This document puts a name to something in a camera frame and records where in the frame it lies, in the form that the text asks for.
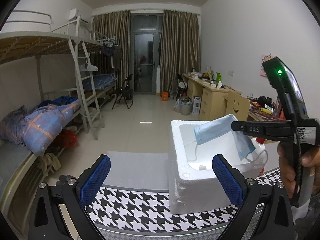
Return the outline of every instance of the plaid blanket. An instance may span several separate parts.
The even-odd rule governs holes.
[[[79,108],[79,100],[69,105],[47,105],[31,113],[25,106],[9,113],[0,122],[0,138],[26,146],[35,155],[42,156],[47,147],[72,120]]]
[[[112,85],[114,82],[116,82],[116,78],[113,76],[113,74],[104,74],[104,75],[94,75],[93,76],[93,82],[94,87],[96,91],[103,91],[108,86]],[[92,86],[91,86],[91,79],[87,78],[82,81],[83,88],[85,92],[91,92]]]

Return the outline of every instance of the wooden bed slats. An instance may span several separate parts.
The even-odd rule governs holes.
[[[75,41],[72,36],[16,36],[0,38],[0,64],[20,58],[36,55],[69,54],[68,39]],[[89,53],[99,51],[101,44],[85,41]]]

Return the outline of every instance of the orange box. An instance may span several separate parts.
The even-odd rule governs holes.
[[[168,101],[168,92],[162,92],[162,101]]]

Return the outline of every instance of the blue surgical mask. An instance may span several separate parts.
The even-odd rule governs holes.
[[[195,127],[194,131],[197,145],[209,142],[231,131],[235,139],[239,158],[242,161],[249,153],[255,150],[255,147],[247,135],[231,129],[231,123],[233,121],[238,120],[233,114],[229,114],[222,118]]]

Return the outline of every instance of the curtain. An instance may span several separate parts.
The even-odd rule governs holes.
[[[169,92],[176,75],[200,69],[198,17],[193,13],[165,10],[161,37],[161,91]]]
[[[123,81],[129,74],[130,57],[130,11],[112,12],[96,15],[92,21],[92,35],[95,31],[110,38],[116,37],[116,42],[121,47],[121,67],[117,73],[117,87],[121,87]],[[110,73],[111,57],[105,56],[102,52],[94,54],[92,62],[99,69],[99,74]]]

